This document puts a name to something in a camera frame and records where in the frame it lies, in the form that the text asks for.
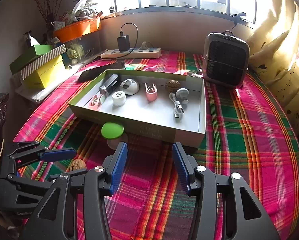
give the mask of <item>white power strip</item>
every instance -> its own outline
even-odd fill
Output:
[[[120,52],[118,49],[112,49],[101,54],[102,58],[115,58],[128,54],[132,49]],[[133,52],[122,58],[159,58],[162,55],[161,48],[140,49],[135,48]]]

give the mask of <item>yellow curtain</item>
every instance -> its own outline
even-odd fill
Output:
[[[274,94],[299,134],[299,7],[272,0],[267,18],[247,39],[249,67]]]

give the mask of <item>open cardboard box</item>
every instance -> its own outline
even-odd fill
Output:
[[[123,106],[114,106],[110,95],[99,111],[89,109],[88,102],[93,95],[100,95],[100,86],[114,73],[120,76],[121,82],[128,78],[135,79],[140,84],[140,90],[135,95],[127,95]],[[174,103],[165,90],[169,80],[177,80],[182,88],[189,90],[189,103],[184,106],[185,113],[180,119],[174,118]],[[147,100],[145,83],[156,85],[155,101]],[[75,96],[69,105],[77,117],[99,124],[120,123],[126,132],[158,140],[199,147],[205,136],[206,105],[202,78],[154,71],[106,70]]]

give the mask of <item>walnut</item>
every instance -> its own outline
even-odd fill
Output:
[[[180,88],[180,83],[176,80],[170,80],[166,83],[165,89],[168,93],[176,93],[176,91]]]
[[[75,170],[84,169],[84,168],[86,168],[86,164],[83,160],[80,160],[80,159],[76,159],[76,160],[72,161],[72,163],[70,165],[70,171],[75,171]]]

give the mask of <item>white wall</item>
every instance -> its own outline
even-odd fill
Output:
[[[253,29],[222,18],[189,12],[146,12],[104,19],[101,21],[101,45],[103,49],[117,49],[117,37],[120,27],[131,22],[137,25],[139,36],[137,46],[143,41],[150,41],[153,46],[164,50],[190,53],[203,53],[206,36],[211,32],[231,30],[234,35],[246,40]],[[129,35],[130,45],[134,47],[136,29],[133,25],[123,27],[125,35]]]
[[[0,92],[8,92],[10,99],[3,133],[11,141],[30,116],[23,99],[14,93],[9,65],[24,52],[23,34],[32,34],[41,41],[46,30],[34,0],[3,0],[0,3]]]

